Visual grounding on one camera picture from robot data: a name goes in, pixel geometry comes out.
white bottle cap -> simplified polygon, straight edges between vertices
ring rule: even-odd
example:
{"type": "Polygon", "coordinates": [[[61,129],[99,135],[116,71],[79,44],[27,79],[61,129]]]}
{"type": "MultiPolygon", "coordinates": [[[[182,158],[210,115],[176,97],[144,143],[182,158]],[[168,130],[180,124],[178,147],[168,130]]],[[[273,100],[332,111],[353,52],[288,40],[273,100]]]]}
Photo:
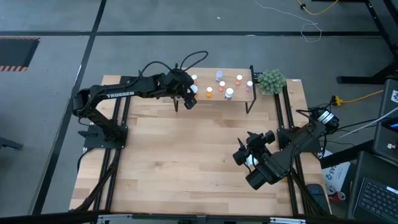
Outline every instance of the white bottle cap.
{"type": "Polygon", "coordinates": [[[234,90],[232,88],[227,88],[225,91],[225,96],[226,97],[232,97],[232,95],[234,94],[234,90]]]}
{"type": "Polygon", "coordinates": [[[191,85],[191,90],[192,90],[194,93],[197,93],[197,92],[198,92],[198,87],[197,87],[196,85],[191,85]]]}

wooden table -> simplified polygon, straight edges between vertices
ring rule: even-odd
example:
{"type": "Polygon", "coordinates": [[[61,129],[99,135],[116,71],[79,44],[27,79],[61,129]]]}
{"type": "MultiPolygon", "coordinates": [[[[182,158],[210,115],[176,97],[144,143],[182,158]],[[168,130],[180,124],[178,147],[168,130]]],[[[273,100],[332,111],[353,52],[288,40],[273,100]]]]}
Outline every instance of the wooden table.
{"type": "MultiPolygon", "coordinates": [[[[254,72],[253,66],[248,69],[241,68],[190,68],[188,73],[190,75],[196,75],[198,78],[195,82],[198,87],[198,92],[195,98],[198,101],[226,101],[225,91],[227,88],[232,88],[234,90],[234,95],[229,101],[233,102],[245,102],[246,113],[249,113],[254,102],[256,101],[256,87],[249,92],[245,90],[246,83],[252,81],[254,83],[254,72]],[[223,81],[225,82],[224,91],[220,92],[220,84],[216,82],[217,71],[223,72],[223,81]],[[235,85],[236,76],[242,75],[243,79],[239,86],[235,85]],[[207,87],[212,87],[213,91],[211,97],[208,98],[207,87]]],[[[175,111],[178,111],[178,99],[174,99],[175,111]]]]}
{"type": "MultiPolygon", "coordinates": [[[[119,83],[119,79],[120,76],[105,75],[102,84],[119,83]]],[[[307,109],[301,81],[287,80],[287,88],[292,111],[307,109]]],[[[232,157],[239,147],[236,138],[245,139],[246,131],[273,130],[276,134],[274,97],[259,92],[257,95],[258,101],[249,114],[239,110],[239,102],[233,101],[199,101],[192,110],[176,113],[170,98],[132,98],[127,120],[129,134],[121,153],[111,211],[292,215],[286,178],[254,190],[245,179],[248,170],[237,166],[232,157]]],[[[280,97],[287,121],[283,96],[280,97]]],[[[102,101],[97,108],[110,118],[114,102],[102,101]]],[[[296,126],[307,123],[298,113],[293,112],[293,117],[296,126]]],[[[272,153],[278,151],[277,141],[268,148],[272,153]]],[[[93,190],[103,156],[104,150],[97,149],[82,159],[70,208],[79,206],[93,190]]],[[[306,184],[325,188],[318,159],[309,153],[300,156],[306,184]]],[[[297,186],[295,189],[298,208],[303,213],[300,191],[297,186]]],[[[107,186],[103,192],[100,208],[105,204],[107,186]]]]}

